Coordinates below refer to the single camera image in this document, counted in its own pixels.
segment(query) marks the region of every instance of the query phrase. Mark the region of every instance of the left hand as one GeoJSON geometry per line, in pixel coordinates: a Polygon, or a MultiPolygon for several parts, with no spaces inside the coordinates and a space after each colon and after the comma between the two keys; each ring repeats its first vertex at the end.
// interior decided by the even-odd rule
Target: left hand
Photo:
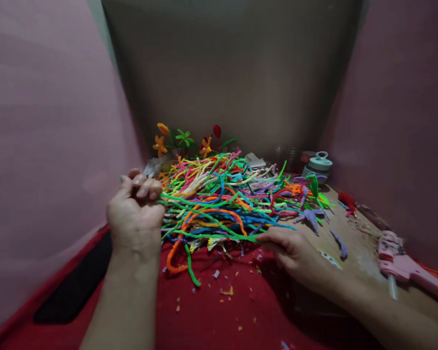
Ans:
{"type": "Polygon", "coordinates": [[[164,207],[155,200],[162,192],[162,184],[138,169],[128,176],[120,176],[122,185],[109,202],[107,219],[111,228],[113,251],[137,252],[150,260],[160,253],[161,226],[164,207]]]}

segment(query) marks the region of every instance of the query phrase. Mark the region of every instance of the red cloth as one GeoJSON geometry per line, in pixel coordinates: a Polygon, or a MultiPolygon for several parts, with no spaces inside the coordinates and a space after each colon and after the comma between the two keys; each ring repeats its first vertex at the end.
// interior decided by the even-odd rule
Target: red cloth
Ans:
{"type": "MultiPolygon", "coordinates": [[[[103,228],[3,325],[0,330],[1,350],[78,349],[96,307],[102,283],[78,317],[68,325],[35,325],[32,316],[107,231],[107,227],[103,228]]],[[[201,266],[217,253],[207,256],[206,249],[195,252],[193,270],[202,282],[195,294],[188,273],[169,276],[161,272],[169,250],[170,245],[164,246],[161,255],[157,349],[281,349],[281,340],[289,347],[295,345],[296,349],[381,348],[351,318],[297,314],[293,309],[298,296],[294,295],[288,278],[278,271],[274,262],[265,256],[258,262],[263,275],[257,272],[256,261],[253,261],[259,254],[257,250],[247,252],[243,258],[239,258],[240,252],[234,252],[236,260],[233,263],[219,259],[203,271],[201,266]],[[212,276],[216,269],[220,271],[217,280],[212,276]],[[219,291],[220,288],[230,290],[230,285],[234,295],[228,301],[228,296],[219,291]],[[177,298],[180,298],[180,312],[176,312],[177,298]]]]}

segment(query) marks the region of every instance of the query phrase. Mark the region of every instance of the purple pipe cleaner piece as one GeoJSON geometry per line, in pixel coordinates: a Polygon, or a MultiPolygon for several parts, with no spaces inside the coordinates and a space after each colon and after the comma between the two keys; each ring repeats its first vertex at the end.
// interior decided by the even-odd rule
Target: purple pipe cleaner piece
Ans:
{"type": "Polygon", "coordinates": [[[303,211],[303,214],[301,214],[298,218],[296,218],[293,223],[296,224],[297,222],[299,222],[303,219],[307,219],[310,222],[311,226],[313,227],[313,231],[315,231],[315,234],[319,237],[320,232],[318,231],[318,222],[316,221],[316,215],[324,215],[324,214],[325,214],[325,212],[322,210],[305,209],[303,211]]]}
{"type": "Polygon", "coordinates": [[[214,231],[215,233],[218,233],[218,234],[223,234],[223,235],[225,235],[225,236],[228,236],[229,235],[229,233],[228,232],[226,232],[226,231],[220,231],[220,230],[217,230],[217,231],[214,231]]]}
{"type": "Polygon", "coordinates": [[[250,232],[250,236],[251,235],[254,235],[255,233],[257,233],[258,232],[258,230],[260,229],[260,228],[262,228],[263,227],[263,225],[264,225],[264,223],[262,222],[262,223],[260,223],[259,224],[259,226],[256,228],[256,229],[254,229],[252,232],[250,232]]]}
{"type": "Polygon", "coordinates": [[[300,189],[302,193],[302,199],[300,199],[300,208],[303,208],[303,202],[305,202],[305,198],[307,198],[308,195],[308,187],[307,186],[302,186],[302,188],[300,189]]]}
{"type": "Polygon", "coordinates": [[[256,191],[255,194],[256,194],[256,193],[262,193],[262,192],[264,192],[265,190],[267,190],[269,187],[272,187],[272,186],[274,186],[274,184],[271,184],[271,185],[268,185],[268,186],[266,186],[266,187],[263,187],[261,190],[256,191]]]}
{"type": "Polygon", "coordinates": [[[173,241],[173,242],[180,241],[182,243],[188,243],[188,241],[186,239],[183,239],[183,238],[172,238],[171,241],[173,241]]]}
{"type": "Polygon", "coordinates": [[[341,250],[341,256],[340,256],[341,260],[345,260],[347,258],[347,246],[344,244],[341,237],[339,237],[333,230],[329,230],[329,231],[331,232],[337,244],[339,245],[339,248],[341,250]]]}

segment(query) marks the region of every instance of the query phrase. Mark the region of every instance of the pink glue gun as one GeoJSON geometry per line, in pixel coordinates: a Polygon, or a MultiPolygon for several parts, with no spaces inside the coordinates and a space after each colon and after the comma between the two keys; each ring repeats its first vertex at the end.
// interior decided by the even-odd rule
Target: pink glue gun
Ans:
{"type": "Polygon", "coordinates": [[[438,297],[438,279],[430,275],[404,251],[402,240],[391,231],[383,231],[378,246],[380,271],[399,282],[412,280],[438,297]]]}

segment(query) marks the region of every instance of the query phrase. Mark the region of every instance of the pipe cleaner flower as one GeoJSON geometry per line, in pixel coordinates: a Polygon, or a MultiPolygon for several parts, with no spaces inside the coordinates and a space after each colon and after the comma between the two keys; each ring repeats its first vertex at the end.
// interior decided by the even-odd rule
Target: pipe cleaner flower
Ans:
{"type": "Polygon", "coordinates": [[[180,133],[180,135],[177,135],[175,138],[179,139],[179,140],[182,140],[182,141],[180,141],[179,146],[182,144],[182,142],[184,142],[187,147],[190,147],[190,143],[195,143],[195,140],[193,140],[190,137],[190,132],[189,131],[183,132],[180,129],[177,129],[177,131],[180,133]]]}
{"type": "Polygon", "coordinates": [[[152,145],[152,148],[157,150],[157,156],[162,157],[162,153],[167,153],[167,149],[164,147],[164,136],[155,137],[156,144],[152,145]]]}
{"type": "Polygon", "coordinates": [[[162,123],[157,123],[157,127],[164,135],[170,135],[169,128],[162,123]]]}
{"type": "Polygon", "coordinates": [[[208,153],[211,153],[211,138],[210,136],[207,142],[203,139],[203,147],[200,149],[200,154],[204,155],[204,158],[208,156],[208,153]]]}

